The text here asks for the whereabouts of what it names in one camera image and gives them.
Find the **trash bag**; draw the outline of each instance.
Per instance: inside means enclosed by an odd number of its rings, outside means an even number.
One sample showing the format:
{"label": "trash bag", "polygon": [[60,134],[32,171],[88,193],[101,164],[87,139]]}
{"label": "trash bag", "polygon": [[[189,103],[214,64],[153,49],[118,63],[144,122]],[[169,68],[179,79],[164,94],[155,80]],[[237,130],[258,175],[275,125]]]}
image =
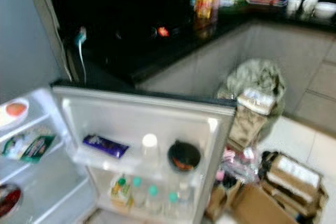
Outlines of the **trash bag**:
{"label": "trash bag", "polygon": [[274,62],[264,59],[251,59],[242,63],[227,77],[226,83],[223,83],[217,93],[217,98],[227,95],[237,97],[247,88],[273,95],[276,99],[275,106],[267,116],[267,123],[258,135],[258,140],[260,140],[270,133],[272,126],[285,109],[286,83],[280,69]]}

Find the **yellow package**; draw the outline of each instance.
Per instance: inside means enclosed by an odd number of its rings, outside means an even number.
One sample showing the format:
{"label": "yellow package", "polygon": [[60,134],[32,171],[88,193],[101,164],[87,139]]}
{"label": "yellow package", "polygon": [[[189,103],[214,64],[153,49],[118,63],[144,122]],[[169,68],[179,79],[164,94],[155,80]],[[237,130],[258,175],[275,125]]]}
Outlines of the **yellow package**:
{"label": "yellow package", "polygon": [[210,18],[214,0],[196,0],[194,10],[198,18]]}

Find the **white bottle cap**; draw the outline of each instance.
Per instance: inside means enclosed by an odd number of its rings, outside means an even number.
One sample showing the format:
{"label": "white bottle cap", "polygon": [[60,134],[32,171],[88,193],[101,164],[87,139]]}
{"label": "white bottle cap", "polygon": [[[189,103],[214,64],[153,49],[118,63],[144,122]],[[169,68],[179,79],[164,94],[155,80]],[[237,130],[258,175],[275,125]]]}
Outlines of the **white bottle cap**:
{"label": "white bottle cap", "polygon": [[157,138],[154,134],[147,134],[142,139],[142,145],[145,147],[154,147],[157,145]]}

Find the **refrigerator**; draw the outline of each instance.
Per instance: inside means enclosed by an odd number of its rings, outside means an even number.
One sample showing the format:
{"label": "refrigerator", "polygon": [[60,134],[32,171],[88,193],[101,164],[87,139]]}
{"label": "refrigerator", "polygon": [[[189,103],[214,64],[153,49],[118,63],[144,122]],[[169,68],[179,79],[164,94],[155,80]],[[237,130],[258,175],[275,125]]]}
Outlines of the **refrigerator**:
{"label": "refrigerator", "polygon": [[[0,156],[0,185],[14,183],[23,192],[18,207],[0,218],[1,224],[82,223],[97,208],[123,215],[129,223],[201,222],[233,121],[234,102],[71,86],[40,88],[22,98],[29,103],[28,114],[17,125],[0,130],[2,150],[8,139],[36,126],[48,127],[56,138],[38,163]],[[159,164],[151,168],[143,165],[142,139],[148,133],[156,135],[160,153]],[[129,148],[116,159],[84,145],[89,134]],[[190,173],[169,163],[167,152],[177,139],[201,153],[199,165]],[[145,206],[113,204],[111,181],[120,174],[157,185],[162,210],[153,214]],[[191,191],[189,211],[172,217],[164,211],[166,196],[180,181]]]}

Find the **red light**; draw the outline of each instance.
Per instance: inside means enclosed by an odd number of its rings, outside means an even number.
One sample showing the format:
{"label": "red light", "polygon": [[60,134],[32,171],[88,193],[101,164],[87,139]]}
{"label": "red light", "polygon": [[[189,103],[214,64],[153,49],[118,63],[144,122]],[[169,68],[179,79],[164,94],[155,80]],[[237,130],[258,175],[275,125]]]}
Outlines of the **red light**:
{"label": "red light", "polygon": [[166,28],[159,27],[157,30],[158,30],[157,32],[159,33],[159,35],[161,37],[168,37],[169,36],[169,32],[168,32],[168,30]]}

